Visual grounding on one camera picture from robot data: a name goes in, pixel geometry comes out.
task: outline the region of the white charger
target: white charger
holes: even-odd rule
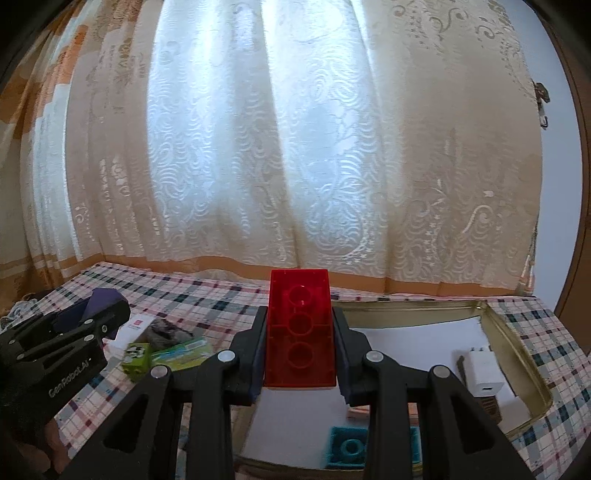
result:
[[[475,397],[491,397],[499,393],[506,379],[488,347],[473,348],[464,356],[466,387]]]

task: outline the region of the black object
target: black object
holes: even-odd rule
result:
[[[192,340],[193,334],[164,319],[156,318],[144,332],[153,352]]]
[[[44,426],[105,366],[102,339],[129,320],[116,290],[97,288],[65,310],[0,335],[0,416],[14,440],[50,452]]]
[[[267,308],[230,349],[201,366],[154,367],[86,442],[60,480],[171,480],[183,404],[193,403],[187,480],[234,478],[230,405],[251,405],[262,388]],[[369,404],[364,478],[410,480],[408,402],[419,408],[425,480],[534,479],[505,435],[442,365],[424,372],[372,351],[333,309],[337,375],[351,406]]]

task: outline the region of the metal tin tray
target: metal tin tray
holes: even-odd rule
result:
[[[515,333],[483,300],[404,300],[404,301],[334,301],[345,313],[353,328],[392,328],[433,323],[452,322],[480,317],[480,324],[495,352],[501,370],[514,393],[527,405],[531,420],[525,422],[507,437],[514,439],[542,418],[552,405],[550,389],[540,375],[533,359]],[[256,407],[245,408],[238,415],[234,431],[234,447],[238,453],[248,433]],[[363,471],[327,471],[278,465],[271,462],[242,457],[235,459],[240,471],[260,478],[361,478]]]

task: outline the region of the wall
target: wall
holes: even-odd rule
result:
[[[554,309],[573,256],[579,227],[582,165],[579,126],[558,55],[535,12],[522,0],[502,4],[521,42],[531,77],[550,93],[542,131],[542,194],[534,294]]]

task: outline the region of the metal screw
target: metal screw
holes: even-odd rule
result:
[[[222,350],[217,355],[217,359],[220,360],[220,362],[224,362],[224,363],[231,362],[235,358],[236,358],[236,354],[234,352],[232,352],[231,350]]]
[[[152,370],[150,370],[150,375],[154,378],[162,378],[168,373],[168,368],[164,365],[156,365]]]
[[[384,359],[384,354],[382,352],[378,352],[377,350],[370,350],[365,354],[365,358],[370,362],[378,364]]]
[[[435,368],[433,368],[433,374],[439,378],[447,378],[449,377],[450,373],[451,372],[449,371],[448,367],[445,365],[437,365]]]

